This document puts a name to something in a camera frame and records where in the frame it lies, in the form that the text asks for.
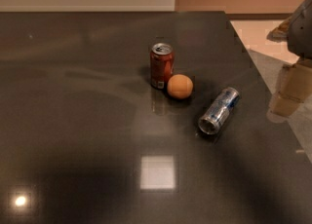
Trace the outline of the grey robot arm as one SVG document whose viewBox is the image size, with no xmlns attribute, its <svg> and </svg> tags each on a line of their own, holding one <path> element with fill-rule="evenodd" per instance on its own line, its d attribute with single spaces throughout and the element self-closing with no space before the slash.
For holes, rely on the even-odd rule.
<svg viewBox="0 0 312 224">
<path fill-rule="evenodd" d="M 269 103 L 269 113 L 282 120 L 312 94 L 312 0 L 304 0 L 293 12 L 287 44 L 298 60 L 282 67 Z"/>
</svg>

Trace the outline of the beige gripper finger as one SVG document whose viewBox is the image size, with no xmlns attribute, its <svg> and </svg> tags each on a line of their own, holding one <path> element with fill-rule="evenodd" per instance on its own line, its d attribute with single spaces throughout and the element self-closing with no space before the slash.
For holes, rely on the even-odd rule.
<svg viewBox="0 0 312 224">
<path fill-rule="evenodd" d="M 289 117 L 311 94 L 312 60 L 299 59 L 294 64 L 284 64 L 269 103 L 269 112 Z"/>
</svg>

